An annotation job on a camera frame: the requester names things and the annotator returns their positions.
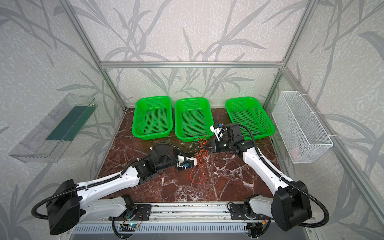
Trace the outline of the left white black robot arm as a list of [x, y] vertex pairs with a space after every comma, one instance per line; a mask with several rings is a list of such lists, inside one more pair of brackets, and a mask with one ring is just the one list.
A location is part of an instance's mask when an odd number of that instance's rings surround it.
[[51, 235], [62, 234], [89, 213], [87, 207], [93, 202], [146, 183], [169, 168], [183, 171], [196, 165], [196, 158], [188, 157], [176, 146], [160, 143], [148, 155], [129, 163], [120, 172], [78, 184], [73, 180], [63, 182], [51, 197], [38, 202], [31, 214], [49, 222]]

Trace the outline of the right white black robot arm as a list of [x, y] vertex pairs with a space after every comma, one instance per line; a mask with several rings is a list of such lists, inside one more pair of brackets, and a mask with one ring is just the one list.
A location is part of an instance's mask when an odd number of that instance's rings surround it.
[[251, 197], [246, 201], [252, 213], [265, 215], [275, 221], [283, 231], [293, 227], [320, 228], [330, 220], [328, 209], [314, 196], [307, 186], [295, 182], [278, 170], [261, 152], [256, 140], [246, 140], [242, 130], [250, 130], [239, 124], [213, 124], [210, 130], [215, 135], [209, 151], [230, 152], [250, 166], [264, 181], [272, 193], [271, 198]]

